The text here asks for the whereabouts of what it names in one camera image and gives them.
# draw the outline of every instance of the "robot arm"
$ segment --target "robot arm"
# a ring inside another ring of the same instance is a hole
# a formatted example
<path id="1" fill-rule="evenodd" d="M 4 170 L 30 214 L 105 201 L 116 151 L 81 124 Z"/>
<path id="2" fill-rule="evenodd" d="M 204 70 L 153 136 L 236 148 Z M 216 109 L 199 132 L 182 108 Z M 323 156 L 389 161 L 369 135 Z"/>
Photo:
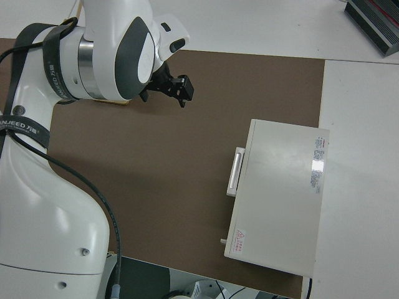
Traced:
<path id="1" fill-rule="evenodd" d="M 86 28 L 79 42 L 78 63 L 84 90 L 72 92 L 73 96 L 83 97 L 87 92 L 91 98 L 125 101 L 140 94 L 146 100 L 145 90 L 150 89 L 177 98 L 181 106 L 192 99 L 188 77 L 175 81 L 167 67 L 161 68 L 190 39 L 179 20 L 172 15 L 153 18 L 148 0 L 84 0 L 83 4 Z M 165 74 L 164 81 L 159 76 L 151 79 L 155 71 Z M 71 89 L 76 87 L 69 83 Z M 164 84 L 182 92 L 170 93 L 161 88 Z"/>
<path id="2" fill-rule="evenodd" d="M 86 28 L 33 24 L 17 38 L 24 50 L 13 57 L 0 113 L 0 298 L 97 296 L 107 218 L 87 193 L 53 172 L 48 142 L 36 138 L 40 132 L 48 141 L 60 98 L 125 101 L 157 90 L 182 107 L 192 99 L 188 77 L 173 78 L 165 62 L 189 39 L 174 17 L 154 19 L 148 0 L 83 2 Z"/>

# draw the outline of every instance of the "warning label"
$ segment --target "warning label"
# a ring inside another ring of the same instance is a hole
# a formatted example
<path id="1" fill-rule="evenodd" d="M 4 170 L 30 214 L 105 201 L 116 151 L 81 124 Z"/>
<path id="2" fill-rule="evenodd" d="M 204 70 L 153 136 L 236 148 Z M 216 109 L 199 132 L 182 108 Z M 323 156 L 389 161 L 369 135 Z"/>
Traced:
<path id="1" fill-rule="evenodd" d="M 245 241 L 245 231 L 242 229 L 236 230 L 236 237 L 234 238 L 233 252 L 235 254 L 240 254 L 244 249 L 244 241 Z"/>

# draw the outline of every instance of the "brown board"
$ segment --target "brown board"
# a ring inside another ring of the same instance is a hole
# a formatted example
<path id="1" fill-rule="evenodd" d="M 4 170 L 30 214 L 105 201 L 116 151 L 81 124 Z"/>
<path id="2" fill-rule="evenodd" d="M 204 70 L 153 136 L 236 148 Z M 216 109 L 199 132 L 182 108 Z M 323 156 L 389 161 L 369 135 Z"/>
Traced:
<path id="1" fill-rule="evenodd" d="M 0 48 L 11 43 L 1 39 Z M 2 102 L 8 60 L 0 68 Z M 49 154 L 108 197 L 125 256 L 300 298 L 302 277 L 226 258 L 220 239 L 233 211 L 226 189 L 234 151 L 245 147 L 251 119 L 318 126 L 324 60 L 181 51 L 169 64 L 172 75 L 193 82 L 186 108 L 154 92 L 148 103 L 135 98 L 127 106 L 57 105 Z"/>

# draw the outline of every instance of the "metal ring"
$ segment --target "metal ring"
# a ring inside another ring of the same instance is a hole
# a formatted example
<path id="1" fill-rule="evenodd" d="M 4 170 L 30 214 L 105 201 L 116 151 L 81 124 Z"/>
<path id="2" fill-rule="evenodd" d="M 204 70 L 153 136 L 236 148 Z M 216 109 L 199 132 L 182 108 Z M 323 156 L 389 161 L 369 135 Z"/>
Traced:
<path id="1" fill-rule="evenodd" d="M 93 48 L 94 43 L 85 40 L 82 36 L 79 43 L 78 53 L 80 79 L 82 80 L 83 87 L 86 89 L 86 92 L 92 98 L 105 100 L 94 77 Z"/>

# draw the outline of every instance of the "white box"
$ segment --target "white box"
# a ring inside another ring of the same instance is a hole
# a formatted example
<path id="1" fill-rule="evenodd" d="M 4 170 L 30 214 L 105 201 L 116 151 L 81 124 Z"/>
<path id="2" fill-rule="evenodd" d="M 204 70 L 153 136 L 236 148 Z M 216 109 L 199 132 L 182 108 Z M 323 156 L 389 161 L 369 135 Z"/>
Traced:
<path id="1" fill-rule="evenodd" d="M 224 255 L 313 276 L 329 131 L 252 120 Z"/>

